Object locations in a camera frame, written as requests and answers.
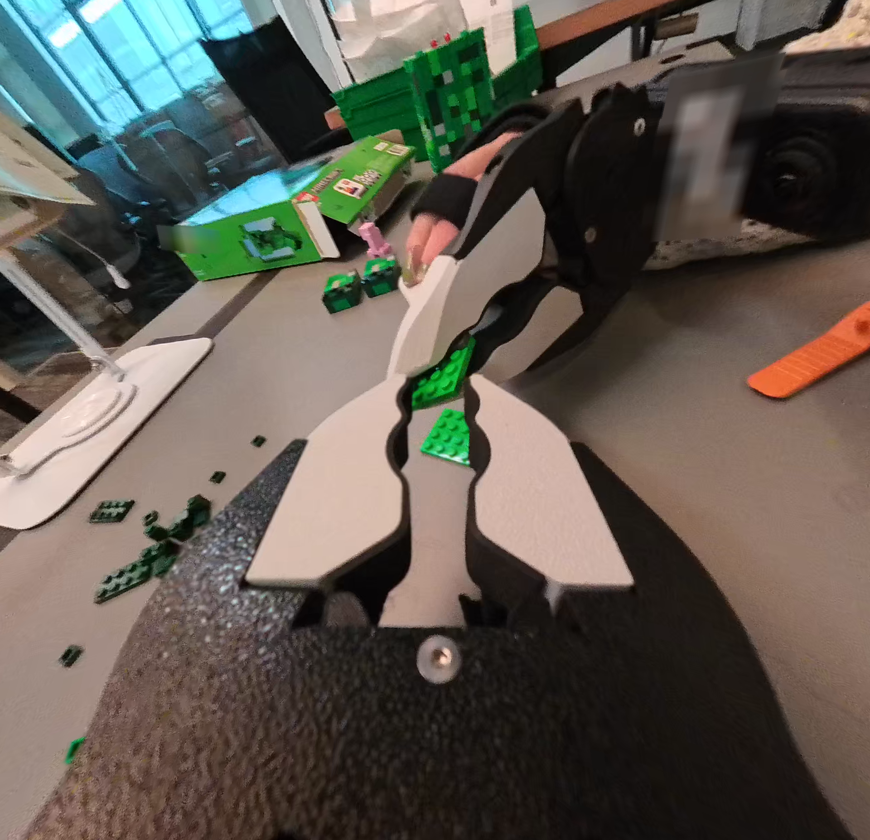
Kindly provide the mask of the dark green long lego plate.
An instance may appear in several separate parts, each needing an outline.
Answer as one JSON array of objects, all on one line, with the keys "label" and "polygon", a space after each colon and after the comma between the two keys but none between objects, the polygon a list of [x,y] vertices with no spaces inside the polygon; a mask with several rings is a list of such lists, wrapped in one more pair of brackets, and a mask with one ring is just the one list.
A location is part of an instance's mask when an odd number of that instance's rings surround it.
[{"label": "dark green long lego plate", "polygon": [[146,584],[151,578],[152,563],[136,560],[106,574],[96,585],[94,604],[107,603]]}]

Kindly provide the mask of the white book stand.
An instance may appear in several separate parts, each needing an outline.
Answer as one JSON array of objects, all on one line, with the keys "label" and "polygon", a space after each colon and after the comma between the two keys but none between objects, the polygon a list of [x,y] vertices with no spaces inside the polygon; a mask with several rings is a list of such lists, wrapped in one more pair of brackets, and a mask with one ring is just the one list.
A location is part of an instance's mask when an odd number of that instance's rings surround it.
[{"label": "white book stand", "polygon": [[69,206],[75,205],[2,196],[2,277],[71,338],[95,371],[2,454],[1,525],[7,530],[33,529],[66,508],[213,348],[209,337],[188,337],[111,356],[10,251],[56,223]]}]

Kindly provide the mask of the green lego set box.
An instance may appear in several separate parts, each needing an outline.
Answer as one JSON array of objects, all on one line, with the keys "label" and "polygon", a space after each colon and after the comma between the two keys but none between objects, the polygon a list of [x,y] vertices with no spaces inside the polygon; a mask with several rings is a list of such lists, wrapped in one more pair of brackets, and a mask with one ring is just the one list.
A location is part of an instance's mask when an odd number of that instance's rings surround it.
[{"label": "green lego set box", "polygon": [[411,179],[416,149],[397,129],[253,176],[160,227],[200,281],[329,261],[386,214]]}]

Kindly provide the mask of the green lego build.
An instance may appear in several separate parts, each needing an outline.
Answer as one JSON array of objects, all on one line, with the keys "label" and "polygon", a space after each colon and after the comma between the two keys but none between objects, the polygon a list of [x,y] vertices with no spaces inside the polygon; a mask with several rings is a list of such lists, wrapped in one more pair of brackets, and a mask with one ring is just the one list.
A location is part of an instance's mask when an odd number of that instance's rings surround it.
[{"label": "green lego build", "polygon": [[400,267],[392,257],[369,259],[362,275],[362,289],[365,295],[376,298],[397,291]]},{"label": "green lego build", "polygon": [[355,308],[362,298],[362,279],[355,269],[331,275],[324,284],[322,303],[330,314]]}]

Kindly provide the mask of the orange lego brick separator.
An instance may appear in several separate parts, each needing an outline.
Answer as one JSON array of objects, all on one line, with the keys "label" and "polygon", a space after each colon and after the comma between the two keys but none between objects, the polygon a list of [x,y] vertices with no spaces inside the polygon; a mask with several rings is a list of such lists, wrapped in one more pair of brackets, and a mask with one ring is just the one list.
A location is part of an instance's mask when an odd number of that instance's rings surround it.
[{"label": "orange lego brick separator", "polygon": [[771,399],[788,399],[832,375],[869,350],[869,303],[829,331],[750,375],[746,384]]}]

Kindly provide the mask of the lego instruction booklet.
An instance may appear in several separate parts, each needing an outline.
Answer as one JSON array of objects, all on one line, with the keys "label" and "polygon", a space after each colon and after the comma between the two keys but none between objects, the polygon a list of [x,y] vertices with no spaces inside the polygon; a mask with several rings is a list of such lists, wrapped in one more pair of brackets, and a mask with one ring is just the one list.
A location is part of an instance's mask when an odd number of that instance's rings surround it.
[{"label": "lego instruction booklet", "polygon": [[1,194],[64,205],[93,205],[72,181],[78,172],[14,120],[1,115]]}]

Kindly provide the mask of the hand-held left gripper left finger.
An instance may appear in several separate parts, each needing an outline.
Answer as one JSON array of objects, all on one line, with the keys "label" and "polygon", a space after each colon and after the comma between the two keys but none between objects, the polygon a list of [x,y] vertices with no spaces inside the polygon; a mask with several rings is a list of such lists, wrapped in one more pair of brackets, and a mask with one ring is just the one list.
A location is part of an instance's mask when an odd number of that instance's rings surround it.
[{"label": "hand-held left gripper left finger", "polygon": [[260,588],[353,595],[372,625],[411,564],[410,381],[390,376],[314,429],[245,573]]}]

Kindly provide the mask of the brown desk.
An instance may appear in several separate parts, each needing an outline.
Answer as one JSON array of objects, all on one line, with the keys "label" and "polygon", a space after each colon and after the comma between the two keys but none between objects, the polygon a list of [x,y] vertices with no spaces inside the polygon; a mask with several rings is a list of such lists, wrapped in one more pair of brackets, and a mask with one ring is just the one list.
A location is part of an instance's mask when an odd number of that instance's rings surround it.
[{"label": "brown desk", "polygon": [[[543,68],[543,85],[549,87],[560,73],[583,58],[584,44],[593,48],[593,34],[616,30],[622,22],[632,23],[639,16],[663,11],[679,0],[515,0],[514,9],[531,8],[538,36]],[[335,104],[325,114],[330,128],[343,128],[343,118]]]}]

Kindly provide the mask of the person's right hand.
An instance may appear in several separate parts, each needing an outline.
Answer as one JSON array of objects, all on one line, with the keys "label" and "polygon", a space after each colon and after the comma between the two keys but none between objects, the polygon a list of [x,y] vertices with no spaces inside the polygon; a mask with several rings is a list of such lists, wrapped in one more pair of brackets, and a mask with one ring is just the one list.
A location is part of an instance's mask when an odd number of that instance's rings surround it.
[{"label": "person's right hand", "polygon": [[[479,182],[500,150],[520,136],[521,133],[517,131],[506,131],[451,164],[441,175],[456,175]],[[458,227],[438,215],[421,213],[414,218],[406,240],[407,270],[404,279],[408,287],[414,287],[423,280],[431,263],[443,254],[458,233]]]}]

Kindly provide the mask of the pile of dark green pieces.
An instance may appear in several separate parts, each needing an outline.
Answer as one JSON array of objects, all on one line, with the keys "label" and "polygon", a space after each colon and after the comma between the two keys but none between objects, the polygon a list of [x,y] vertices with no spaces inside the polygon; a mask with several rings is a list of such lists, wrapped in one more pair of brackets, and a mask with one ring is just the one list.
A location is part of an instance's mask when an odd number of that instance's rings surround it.
[{"label": "pile of dark green pieces", "polygon": [[[146,512],[141,521],[144,535],[150,543],[139,552],[136,559],[129,563],[136,560],[151,562],[150,579],[163,577],[176,562],[182,545],[190,540],[198,530],[207,525],[211,519],[212,501],[199,493],[189,497],[184,508],[173,517],[167,526],[160,523],[160,514],[157,509]],[[81,658],[83,652],[84,648],[81,645],[70,644],[61,653],[58,661],[63,668],[69,669]]]}]

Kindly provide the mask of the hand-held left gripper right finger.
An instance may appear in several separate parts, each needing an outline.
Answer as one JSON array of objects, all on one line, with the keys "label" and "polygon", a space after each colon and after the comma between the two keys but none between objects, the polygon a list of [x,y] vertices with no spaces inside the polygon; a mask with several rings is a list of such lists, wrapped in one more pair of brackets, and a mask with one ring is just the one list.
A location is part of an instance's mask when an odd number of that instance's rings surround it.
[{"label": "hand-held left gripper right finger", "polygon": [[494,382],[465,384],[470,433],[465,563],[486,606],[509,626],[558,617],[567,599],[634,588],[571,443]]}]

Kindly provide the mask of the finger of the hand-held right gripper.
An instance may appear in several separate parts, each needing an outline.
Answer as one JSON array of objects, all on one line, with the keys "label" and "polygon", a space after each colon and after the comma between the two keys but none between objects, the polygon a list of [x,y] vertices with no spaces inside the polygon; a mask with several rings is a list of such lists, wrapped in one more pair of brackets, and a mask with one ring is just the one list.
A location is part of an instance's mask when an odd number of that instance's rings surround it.
[{"label": "finger of the hand-held right gripper", "polygon": [[462,259],[439,256],[421,282],[410,288],[401,284],[408,309],[387,377],[412,377],[440,362],[479,322],[498,291],[524,280],[541,260],[545,221],[537,193],[527,191]]},{"label": "finger of the hand-held right gripper", "polygon": [[551,279],[499,293],[476,327],[476,372],[509,381],[528,370],[583,314],[580,295]]}]

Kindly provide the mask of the bright green square lego plate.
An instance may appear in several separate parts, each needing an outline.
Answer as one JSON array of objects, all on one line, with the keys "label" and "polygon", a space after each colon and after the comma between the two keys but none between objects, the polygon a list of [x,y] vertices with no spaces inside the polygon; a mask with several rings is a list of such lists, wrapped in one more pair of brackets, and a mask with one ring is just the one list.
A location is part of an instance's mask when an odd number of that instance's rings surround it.
[{"label": "bright green square lego plate", "polygon": [[421,445],[420,452],[441,461],[470,466],[470,432],[461,410],[443,410]]},{"label": "bright green square lego plate", "polygon": [[475,339],[463,336],[460,346],[445,356],[436,366],[416,379],[411,396],[414,411],[427,410],[458,399],[473,358]]}]

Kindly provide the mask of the large paned window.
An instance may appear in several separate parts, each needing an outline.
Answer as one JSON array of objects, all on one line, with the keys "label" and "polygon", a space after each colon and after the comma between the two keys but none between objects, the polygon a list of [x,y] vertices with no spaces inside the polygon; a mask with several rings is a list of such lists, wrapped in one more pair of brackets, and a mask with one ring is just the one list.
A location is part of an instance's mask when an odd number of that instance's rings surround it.
[{"label": "large paned window", "polygon": [[216,80],[202,41],[253,29],[242,0],[2,0],[2,17],[116,129]]}]

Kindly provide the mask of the person's right forearm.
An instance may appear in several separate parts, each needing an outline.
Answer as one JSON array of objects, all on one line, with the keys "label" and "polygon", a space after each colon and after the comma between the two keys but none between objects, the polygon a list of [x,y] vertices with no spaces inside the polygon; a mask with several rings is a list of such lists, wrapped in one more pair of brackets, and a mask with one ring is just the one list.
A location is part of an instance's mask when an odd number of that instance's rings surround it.
[{"label": "person's right forearm", "polygon": [[[788,43],[786,54],[827,53],[867,48],[869,43],[869,0],[848,0],[841,15],[826,30],[807,34]],[[807,237],[781,227],[745,219],[736,236],[695,241],[665,241],[655,249],[645,271],[662,271],[710,259],[765,253],[781,247],[811,243]]]}]

